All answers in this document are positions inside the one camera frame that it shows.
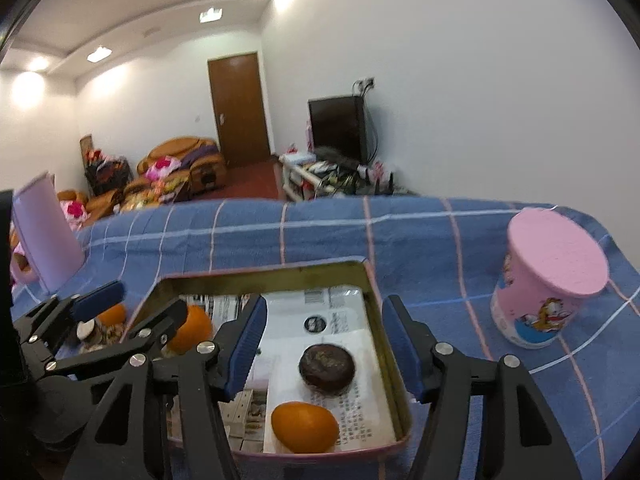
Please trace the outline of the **small dark passion fruit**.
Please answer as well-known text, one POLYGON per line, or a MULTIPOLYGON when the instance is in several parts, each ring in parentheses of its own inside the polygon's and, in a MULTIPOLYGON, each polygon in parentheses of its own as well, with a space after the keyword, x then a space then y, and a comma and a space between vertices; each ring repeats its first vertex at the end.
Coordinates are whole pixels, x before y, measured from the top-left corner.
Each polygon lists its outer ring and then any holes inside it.
POLYGON ((298 372, 311 389, 329 396, 345 391, 354 380, 356 364, 352 355, 336 344, 313 344, 298 362, 298 372))

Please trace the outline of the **blue plaid tablecloth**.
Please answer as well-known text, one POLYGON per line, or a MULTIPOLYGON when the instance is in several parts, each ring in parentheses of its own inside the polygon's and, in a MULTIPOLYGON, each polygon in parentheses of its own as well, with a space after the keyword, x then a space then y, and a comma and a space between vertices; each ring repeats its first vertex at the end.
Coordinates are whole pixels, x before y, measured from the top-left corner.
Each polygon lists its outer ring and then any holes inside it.
MULTIPOLYGON (((289 205, 206 200, 102 220, 82 230, 87 259, 63 294, 122 280, 135 308, 171 274, 356 257, 383 296, 398 295, 434 335, 470 356, 512 344, 489 303, 514 205, 492 200, 359 197, 289 205)), ((520 351, 586 479, 634 479, 639 433, 639 274, 602 224, 567 211, 603 249, 610 278, 549 347, 520 351)))

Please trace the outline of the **orange leather sofa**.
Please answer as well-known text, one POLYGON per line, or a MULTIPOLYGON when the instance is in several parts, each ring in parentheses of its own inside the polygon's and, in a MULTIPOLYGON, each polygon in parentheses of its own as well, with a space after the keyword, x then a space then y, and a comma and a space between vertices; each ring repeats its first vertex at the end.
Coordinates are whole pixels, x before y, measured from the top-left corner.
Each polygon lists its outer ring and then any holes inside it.
POLYGON ((215 191, 227 184, 227 163, 214 139, 179 136, 157 145, 137 164, 137 177, 128 188, 154 185, 156 182, 188 182, 190 197, 215 191))

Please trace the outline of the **white tv stand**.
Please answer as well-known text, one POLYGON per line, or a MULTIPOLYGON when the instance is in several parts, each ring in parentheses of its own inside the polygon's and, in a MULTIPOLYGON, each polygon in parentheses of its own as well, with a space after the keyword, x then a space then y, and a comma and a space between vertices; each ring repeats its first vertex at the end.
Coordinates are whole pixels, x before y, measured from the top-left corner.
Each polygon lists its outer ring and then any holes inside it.
POLYGON ((285 153, 279 157, 282 191, 299 203, 323 197, 392 196, 402 188, 395 175, 378 162, 373 167, 346 160, 343 165, 314 153, 285 153))

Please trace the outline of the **brown wooden door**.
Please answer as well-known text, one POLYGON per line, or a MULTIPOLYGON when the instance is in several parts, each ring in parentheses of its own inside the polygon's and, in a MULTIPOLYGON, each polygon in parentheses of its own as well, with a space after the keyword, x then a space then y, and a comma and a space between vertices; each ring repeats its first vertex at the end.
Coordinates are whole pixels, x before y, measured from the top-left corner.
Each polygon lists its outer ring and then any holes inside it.
POLYGON ((270 159, 257 53, 209 60, 207 70, 218 142, 228 167, 270 159))

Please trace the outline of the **orange tangerine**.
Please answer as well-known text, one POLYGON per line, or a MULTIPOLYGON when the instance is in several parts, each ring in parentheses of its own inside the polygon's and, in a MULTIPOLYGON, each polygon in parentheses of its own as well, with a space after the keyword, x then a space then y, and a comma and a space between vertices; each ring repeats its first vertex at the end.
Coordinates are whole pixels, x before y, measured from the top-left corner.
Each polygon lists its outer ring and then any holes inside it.
POLYGON ((278 441, 295 454, 329 452, 340 437, 340 426, 322 406, 285 402, 271 413, 271 428, 278 441))
POLYGON ((167 347, 171 352, 181 356, 201 342, 211 340, 213 333, 212 320, 205 310, 195 304, 189 304, 186 322, 178 328, 175 336, 168 341, 167 347))
POLYGON ((113 307, 101 312, 96 318, 105 327, 122 325, 127 319, 127 309, 123 304, 114 304, 113 307))

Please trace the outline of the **pink cartoon cup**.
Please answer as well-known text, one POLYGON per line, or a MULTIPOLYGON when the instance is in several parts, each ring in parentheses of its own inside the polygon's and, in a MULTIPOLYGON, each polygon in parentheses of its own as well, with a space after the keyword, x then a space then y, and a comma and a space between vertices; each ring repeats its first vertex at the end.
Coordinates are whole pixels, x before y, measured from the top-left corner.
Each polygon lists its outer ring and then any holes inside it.
POLYGON ((521 210, 508 224, 506 241, 491 317, 512 344, 547 347, 585 300, 605 288, 608 260, 585 229, 551 209, 521 210))

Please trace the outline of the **cluttered coffee table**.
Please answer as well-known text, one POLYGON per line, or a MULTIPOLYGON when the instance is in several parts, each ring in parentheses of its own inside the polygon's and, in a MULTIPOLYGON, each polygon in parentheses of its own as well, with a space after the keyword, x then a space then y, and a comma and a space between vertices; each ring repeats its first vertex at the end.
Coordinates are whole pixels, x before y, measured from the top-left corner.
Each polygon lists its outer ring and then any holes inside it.
POLYGON ((162 205, 171 205, 184 202, 190 197, 190 184, 188 182, 156 182, 154 185, 142 188, 128 188, 124 193, 124 199, 119 204, 118 212, 137 211, 146 208, 157 208, 162 205))

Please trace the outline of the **pink rectangular tin box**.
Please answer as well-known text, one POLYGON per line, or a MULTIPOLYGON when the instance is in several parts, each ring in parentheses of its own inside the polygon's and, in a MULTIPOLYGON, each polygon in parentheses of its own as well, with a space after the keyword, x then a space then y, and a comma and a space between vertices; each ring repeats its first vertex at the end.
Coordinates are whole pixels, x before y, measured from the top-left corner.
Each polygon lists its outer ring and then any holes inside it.
POLYGON ((239 314, 240 299, 257 292, 267 323, 245 387, 266 395, 266 410, 302 401, 329 410, 340 425, 324 460, 370 460, 398 453, 411 430, 407 395, 382 326, 382 298, 370 262, 338 258, 284 266, 174 274, 160 278, 130 314, 126 331, 175 297, 221 299, 213 324, 239 314), (298 371, 313 344, 336 344, 354 358, 356 373, 338 396, 304 384, 298 371))

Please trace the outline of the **sugarcane piece pale end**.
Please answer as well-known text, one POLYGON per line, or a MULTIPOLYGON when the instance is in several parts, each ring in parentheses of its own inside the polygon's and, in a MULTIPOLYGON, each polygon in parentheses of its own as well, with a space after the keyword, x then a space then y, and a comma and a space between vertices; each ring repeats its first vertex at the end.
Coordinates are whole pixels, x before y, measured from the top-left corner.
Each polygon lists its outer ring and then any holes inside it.
POLYGON ((79 322, 76 327, 76 337, 87 348, 100 346, 104 344, 103 325, 96 318, 87 322, 79 322))

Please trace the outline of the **black television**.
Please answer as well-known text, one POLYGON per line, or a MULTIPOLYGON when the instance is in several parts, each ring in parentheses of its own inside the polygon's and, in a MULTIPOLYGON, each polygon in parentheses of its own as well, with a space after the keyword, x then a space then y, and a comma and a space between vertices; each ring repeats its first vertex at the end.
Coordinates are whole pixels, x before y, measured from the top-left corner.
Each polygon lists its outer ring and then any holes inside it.
POLYGON ((369 159, 362 96, 310 100, 308 110, 314 148, 332 148, 357 162, 369 159))

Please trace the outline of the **printed paper in tin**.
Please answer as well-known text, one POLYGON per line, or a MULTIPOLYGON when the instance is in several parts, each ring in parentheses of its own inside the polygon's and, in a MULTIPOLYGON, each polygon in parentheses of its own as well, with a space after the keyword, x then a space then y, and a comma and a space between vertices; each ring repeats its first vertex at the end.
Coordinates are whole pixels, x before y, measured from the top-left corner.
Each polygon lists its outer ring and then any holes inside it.
POLYGON ((268 292, 267 323, 245 386, 221 404, 233 451, 331 453, 398 440, 363 291, 354 286, 268 292))

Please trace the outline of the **pink electric kettle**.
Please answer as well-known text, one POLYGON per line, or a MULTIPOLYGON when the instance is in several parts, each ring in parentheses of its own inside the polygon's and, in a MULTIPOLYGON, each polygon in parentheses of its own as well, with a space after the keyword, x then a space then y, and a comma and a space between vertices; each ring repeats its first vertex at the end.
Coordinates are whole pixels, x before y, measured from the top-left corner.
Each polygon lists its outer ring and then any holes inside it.
POLYGON ((56 292, 82 267, 85 253, 64 217, 52 174, 40 174, 13 194, 12 220, 29 263, 23 271, 11 257, 14 280, 40 281, 47 292, 56 292))

